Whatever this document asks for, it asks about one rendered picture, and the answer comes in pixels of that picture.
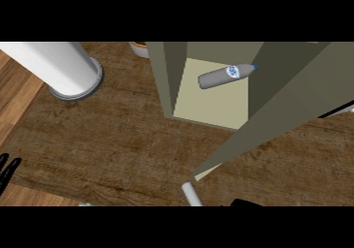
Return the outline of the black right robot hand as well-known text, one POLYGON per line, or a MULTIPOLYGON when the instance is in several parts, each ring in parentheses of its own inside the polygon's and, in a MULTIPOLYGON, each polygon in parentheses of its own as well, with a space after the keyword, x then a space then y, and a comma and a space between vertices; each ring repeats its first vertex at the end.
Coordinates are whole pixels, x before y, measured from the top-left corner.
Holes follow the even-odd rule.
POLYGON ((253 206, 257 206, 257 203, 254 203, 251 201, 241 200, 241 199, 234 199, 231 202, 231 206, 253 207, 253 206))

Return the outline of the olive green cabinet door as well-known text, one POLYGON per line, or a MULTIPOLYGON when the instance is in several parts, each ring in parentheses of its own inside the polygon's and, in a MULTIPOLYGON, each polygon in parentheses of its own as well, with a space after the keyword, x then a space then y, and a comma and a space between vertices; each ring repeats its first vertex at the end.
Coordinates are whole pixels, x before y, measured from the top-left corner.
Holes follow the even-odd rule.
POLYGON ((198 165, 194 178, 354 100, 354 42, 266 42, 247 78, 247 121, 198 165))

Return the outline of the white cylinder with grey base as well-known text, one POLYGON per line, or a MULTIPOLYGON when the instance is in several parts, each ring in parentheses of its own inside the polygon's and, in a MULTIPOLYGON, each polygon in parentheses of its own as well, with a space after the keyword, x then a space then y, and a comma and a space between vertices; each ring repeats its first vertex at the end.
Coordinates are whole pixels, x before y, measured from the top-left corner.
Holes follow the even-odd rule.
POLYGON ((80 101, 99 89, 103 68, 78 42, 0 42, 0 50, 46 82, 62 101, 80 101))

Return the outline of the black and white appliance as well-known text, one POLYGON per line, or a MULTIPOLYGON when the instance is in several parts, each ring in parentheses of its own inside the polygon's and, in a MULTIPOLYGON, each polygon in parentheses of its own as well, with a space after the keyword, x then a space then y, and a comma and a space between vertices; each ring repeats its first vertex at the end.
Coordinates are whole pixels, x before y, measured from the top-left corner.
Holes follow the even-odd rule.
POLYGON ((354 100, 349 101, 346 104, 330 110, 327 113, 319 115, 319 118, 325 118, 328 116, 337 115, 345 112, 354 112, 354 100))

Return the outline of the grey water bottle, blue label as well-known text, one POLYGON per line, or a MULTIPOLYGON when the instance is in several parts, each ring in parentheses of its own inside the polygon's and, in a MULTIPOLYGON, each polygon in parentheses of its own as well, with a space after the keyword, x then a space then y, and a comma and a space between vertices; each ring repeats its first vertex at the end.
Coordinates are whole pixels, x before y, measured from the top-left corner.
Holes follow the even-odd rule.
POLYGON ((236 64, 198 76, 198 88, 208 89, 235 80, 244 79, 254 72, 254 64, 236 64))

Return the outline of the white bowl with orange rim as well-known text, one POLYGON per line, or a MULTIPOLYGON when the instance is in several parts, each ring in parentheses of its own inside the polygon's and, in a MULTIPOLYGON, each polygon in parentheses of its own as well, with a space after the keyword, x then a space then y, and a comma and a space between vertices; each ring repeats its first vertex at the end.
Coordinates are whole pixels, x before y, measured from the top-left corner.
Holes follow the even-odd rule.
POLYGON ((140 45, 140 44, 137 44, 134 42, 130 42, 128 45, 130 45, 130 48, 131 48, 131 50, 133 50, 133 52, 134 52, 134 54, 137 56, 140 56, 143 58, 148 58, 149 57, 149 55, 148 55, 148 49, 146 49, 146 46, 145 45, 140 45))

